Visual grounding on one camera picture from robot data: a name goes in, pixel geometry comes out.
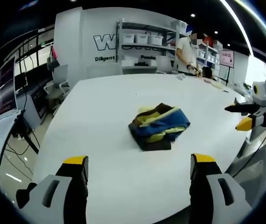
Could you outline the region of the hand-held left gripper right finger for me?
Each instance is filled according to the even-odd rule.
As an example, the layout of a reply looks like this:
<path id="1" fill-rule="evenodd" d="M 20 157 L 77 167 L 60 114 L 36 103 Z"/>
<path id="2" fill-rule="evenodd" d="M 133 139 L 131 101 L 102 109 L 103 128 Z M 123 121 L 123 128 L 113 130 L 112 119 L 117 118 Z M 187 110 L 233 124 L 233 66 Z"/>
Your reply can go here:
<path id="1" fill-rule="evenodd" d="M 214 158 L 191 154 L 190 224 L 239 224 L 252 210 L 244 189 Z"/>

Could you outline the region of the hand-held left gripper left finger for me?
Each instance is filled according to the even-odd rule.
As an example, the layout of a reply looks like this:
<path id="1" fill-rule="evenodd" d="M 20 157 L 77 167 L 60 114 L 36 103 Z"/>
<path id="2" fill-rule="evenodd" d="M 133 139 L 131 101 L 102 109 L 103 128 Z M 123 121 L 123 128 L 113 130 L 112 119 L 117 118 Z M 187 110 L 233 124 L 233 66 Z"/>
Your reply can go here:
<path id="1" fill-rule="evenodd" d="M 88 156 L 62 162 L 55 175 L 16 192 L 20 213 L 31 224 L 85 224 Z"/>

